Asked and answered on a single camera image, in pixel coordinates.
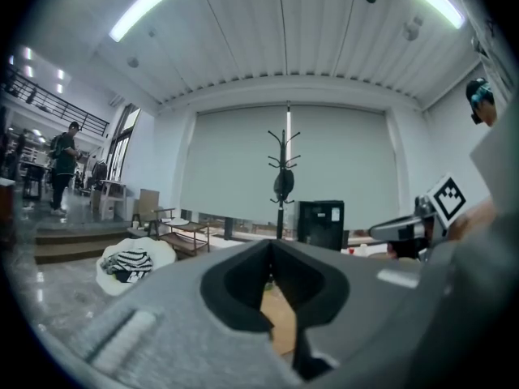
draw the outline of backpack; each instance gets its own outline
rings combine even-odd
[[[58,156],[61,154],[61,148],[59,146],[59,141],[62,139],[62,136],[65,133],[61,133],[60,135],[56,135],[52,141],[50,142],[50,152],[49,157],[51,159],[57,159]]]

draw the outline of black metal railing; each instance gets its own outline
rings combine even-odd
[[[77,121],[83,131],[87,130],[102,136],[109,125],[105,120],[101,120],[39,87],[13,68],[7,68],[5,82],[0,83],[0,88],[55,117],[67,122]]]

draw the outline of shoe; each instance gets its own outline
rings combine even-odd
[[[66,213],[63,212],[61,209],[53,209],[50,211],[50,214],[52,216],[65,216],[66,215]]]

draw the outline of green shirt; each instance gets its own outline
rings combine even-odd
[[[74,139],[65,133],[58,141],[59,155],[56,159],[56,174],[74,174],[75,157],[65,151],[69,147],[75,150]]]

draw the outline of roller blind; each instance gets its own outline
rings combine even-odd
[[[182,180],[182,209],[237,219],[276,222],[272,185],[285,107],[233,109],[199,115]]]
[[[343,200],[345,229],[398,217],[395,156],[385,116],[327,106],[292,107],[295,200]]]

